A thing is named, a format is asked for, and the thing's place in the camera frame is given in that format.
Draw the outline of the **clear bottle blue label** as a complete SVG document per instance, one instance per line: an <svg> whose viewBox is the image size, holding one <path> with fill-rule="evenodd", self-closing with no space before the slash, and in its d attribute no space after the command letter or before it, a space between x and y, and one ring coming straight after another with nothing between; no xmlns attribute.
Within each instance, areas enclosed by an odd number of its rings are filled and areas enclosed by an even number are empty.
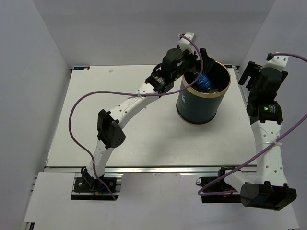
<svg viewBox="0 0 307 230"><path fill-rule="evenodd" d="M206 74L201 74L201 76L196 81L196 86L201 92L209 92L213 86Z"/></svg>

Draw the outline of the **small clear bottle black cap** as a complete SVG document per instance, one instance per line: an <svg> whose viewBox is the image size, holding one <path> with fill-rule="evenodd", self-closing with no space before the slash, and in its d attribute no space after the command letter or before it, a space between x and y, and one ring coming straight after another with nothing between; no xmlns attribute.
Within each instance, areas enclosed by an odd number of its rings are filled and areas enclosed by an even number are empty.
<svg viewBox="0 0 307 230"><path fill-rule="evenodd" d="M207 91L207 93L209 93L209 94L215 94L215 93L218 93L218 92L219 92L219 90L216 89L216 88L209 88L208 91Z"/></svg>

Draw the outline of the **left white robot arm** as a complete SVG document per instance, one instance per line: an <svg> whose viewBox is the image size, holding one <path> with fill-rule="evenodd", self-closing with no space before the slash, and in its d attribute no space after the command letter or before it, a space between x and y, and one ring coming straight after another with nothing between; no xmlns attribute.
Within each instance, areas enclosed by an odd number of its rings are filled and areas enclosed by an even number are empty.
<svg viewBox="0 0 307 230"><path fill-rule="evenodd" d="M128 99L109 111L101 110L98 113L97 144L91 154L92 161L81 170L85 186L92 192L109 189L104 182L106 163L113 150L124 142L126 136L123 129L126 124L149 104L172 94L171 89L179 77L186 73L208 73L214 63L204 48L197 52L172 48L135 94L129 94Z"/></svg>

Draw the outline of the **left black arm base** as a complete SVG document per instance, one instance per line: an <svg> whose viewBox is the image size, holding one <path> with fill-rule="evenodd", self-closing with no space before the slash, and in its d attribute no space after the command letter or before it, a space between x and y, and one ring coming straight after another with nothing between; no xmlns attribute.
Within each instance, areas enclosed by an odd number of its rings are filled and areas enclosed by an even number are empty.
<svg viewBox="0 0 307 230"><path fill-rule="evenodd" d="M115 201L120 192L119 179L101 176L101 183L97 178L89 175L86 167L81 168L81 175L76 176L71 192L71 200L87 201Z"/></svg>

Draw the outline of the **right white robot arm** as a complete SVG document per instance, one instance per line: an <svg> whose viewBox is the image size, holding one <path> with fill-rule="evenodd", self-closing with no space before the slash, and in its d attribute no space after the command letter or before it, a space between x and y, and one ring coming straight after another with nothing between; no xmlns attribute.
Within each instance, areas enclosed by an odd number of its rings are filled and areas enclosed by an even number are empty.
<svg viewBox="0 0 307 230"><path fill-rule="evenodd" d="M222 168L224 174L216 184L222 191L232 188L239 192L245 207L279 211L297 198L296 190L288 186L278 141L283 116L275 98L288 75L284 67L285 64L261 66L250 61L238 82L249 90L247 113L259 153L256 175L249 179L238 168Z"/></svg>

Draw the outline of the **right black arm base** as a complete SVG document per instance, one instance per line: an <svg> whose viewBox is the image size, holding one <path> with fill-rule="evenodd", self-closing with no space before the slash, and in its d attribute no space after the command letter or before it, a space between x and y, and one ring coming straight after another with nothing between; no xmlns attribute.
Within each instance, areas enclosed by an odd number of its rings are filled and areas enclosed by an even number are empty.
<svg viewBox="0 0 307 230"><path fill-rule="evenodd" d="M203 204L241 203L240 194L231 192L232 190L233 187L221 180L204 190L204 193L218 193L218 195L202 196L201 202Z"/></svg>

